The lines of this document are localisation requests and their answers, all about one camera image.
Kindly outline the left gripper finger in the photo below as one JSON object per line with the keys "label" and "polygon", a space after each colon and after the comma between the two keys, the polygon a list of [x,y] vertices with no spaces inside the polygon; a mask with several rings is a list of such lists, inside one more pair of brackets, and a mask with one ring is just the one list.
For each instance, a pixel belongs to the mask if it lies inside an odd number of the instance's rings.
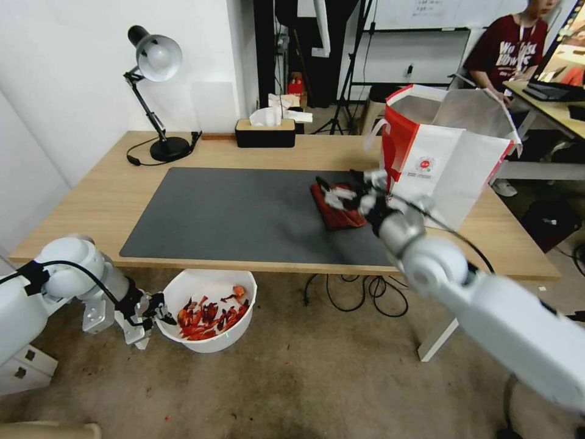
{"label": "left gripper finger", "polygon": [[155,321],[162,321],[170,326],[176,326],[177,321],[168,312],[145,312],[142,314],[142,326],[144,329],[152,329]]}
{"label": "left gripper finger", "polygon": [[165,315],[166,304],[162,292],[142,295],[140,299],[140,316],[142,318],[162,318]]}

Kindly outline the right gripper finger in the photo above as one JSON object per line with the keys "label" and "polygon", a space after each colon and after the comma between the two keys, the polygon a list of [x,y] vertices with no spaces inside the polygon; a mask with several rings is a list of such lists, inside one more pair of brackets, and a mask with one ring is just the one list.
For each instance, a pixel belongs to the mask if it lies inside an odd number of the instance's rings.
{"label": "right gripper finger", "polygon": [[361,194],[353,188],[333,186],[323,178],[316,176],[316,183],[330,207],[344,211],[359,211]]}
{"label": "right gripper finger", "polygon": [[358,171],[351,169],[350,175],[363,188],[388,188],[388,172],[384,169]]}

